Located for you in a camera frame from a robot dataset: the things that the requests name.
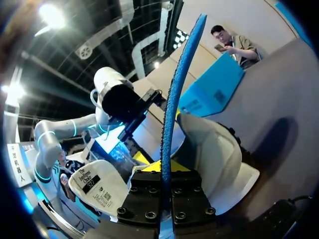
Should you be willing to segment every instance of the white wall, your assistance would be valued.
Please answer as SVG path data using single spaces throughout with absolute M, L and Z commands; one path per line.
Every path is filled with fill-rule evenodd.
M 218 43 L 210 30 L 223 25 L 227 30 L 245 35 L 270 54 L 296 38 L 296 33 L 274 7 L 275 0 L 184 0 L 177 27 L 191 32 L 201 13 L 207 14 L 207 22 L 201 44 L 214 55 Z

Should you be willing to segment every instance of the olive shirt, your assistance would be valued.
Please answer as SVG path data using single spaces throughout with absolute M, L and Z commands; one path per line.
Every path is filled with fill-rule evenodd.
M 251 67 L 252 65 L 256 64 L 257 62 L 261 60 L 256 46 L 245 36 L 234 35 L 232 36 L 232 40 L 233 40 L 233 47 L 243 49 L 243 50 L 252 50 L 256 52 L 258 55 L 258 59 L 249 60 L 245 57 L 241 57 L 240 55 L 235 54 L 235 60 L 243 69 L 247 69 L 248 67 Z

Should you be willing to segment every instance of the smartphone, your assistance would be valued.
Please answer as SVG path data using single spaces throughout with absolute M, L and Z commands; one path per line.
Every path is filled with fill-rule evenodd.
M 219 52 L 224 52 L 225 51 L 224 47 L 222 45 L 220 45 L 220 44 L 217 44 L 216 46 L 214 46 L 214 48 L 217 51 L 219 51 Z

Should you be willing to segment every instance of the ceiling light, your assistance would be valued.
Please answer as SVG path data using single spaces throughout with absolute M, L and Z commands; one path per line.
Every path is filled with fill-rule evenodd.
M 9 91 L 9 86 L 1 86 L 1 90 L 5 93 L 8 93 Z
M 62 12 L 54 5 L 42 5 L 39 9 L 39 14 L 50 28 L 60 29 L 65 26 Z
M 23 96 L 25 96 L 25 91 L 23 87 L 19 84 L 12 85 L 12 86 L 1 86 L 1 90 L 7 94 L 14 95 L 17 97 L 17 99 L 21 99 Z

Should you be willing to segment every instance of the man's hand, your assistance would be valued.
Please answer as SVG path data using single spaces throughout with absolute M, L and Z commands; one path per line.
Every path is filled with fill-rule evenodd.
M 232 54 L 237 54 L 238 49 L 232 46 L 225 46 L 224 49 L 225 52 L 227 52 L 228 54 L 232 55 Z
M 64 187 L 69 187 L 68 177 L 64 173 L 61 174 L 60 179 L 61 179 L 61 183 L 63 184 Z

